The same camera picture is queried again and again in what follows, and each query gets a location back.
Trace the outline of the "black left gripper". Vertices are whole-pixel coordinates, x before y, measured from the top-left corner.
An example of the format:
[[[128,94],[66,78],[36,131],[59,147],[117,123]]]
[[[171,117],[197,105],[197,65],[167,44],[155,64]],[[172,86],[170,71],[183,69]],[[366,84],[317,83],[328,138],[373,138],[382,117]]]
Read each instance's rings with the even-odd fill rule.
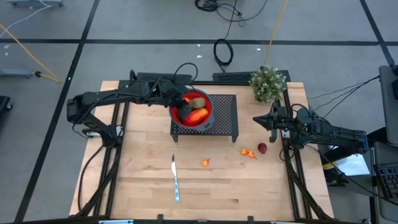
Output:
[[[185,120],[187,114],[190,114],[193,111],[190,104],[184,104],[182,100],[182,97],[187,92],[187,87],[185,85],[173,82],[164,82],[160,85],[160,92],[163,98],[162,102],[165,107],[177,107],[179,120]]]

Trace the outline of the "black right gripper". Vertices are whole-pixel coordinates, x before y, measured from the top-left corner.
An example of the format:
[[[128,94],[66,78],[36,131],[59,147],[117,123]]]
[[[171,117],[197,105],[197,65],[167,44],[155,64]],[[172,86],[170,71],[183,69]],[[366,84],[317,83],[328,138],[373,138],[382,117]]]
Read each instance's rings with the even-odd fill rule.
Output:
[[[271,143],[276,142],[277,130],[282,131],[283,139],[290,139],[292,137],[291,132],[293,129],[294,119],[287,112],[286,107],[281,106],[278,102],[274,102],[272,104],[272,108],[269,113],[255,116],[253,117],[253,120],[261,126],[271,126],[271,136],[269,137],[269,141]]]

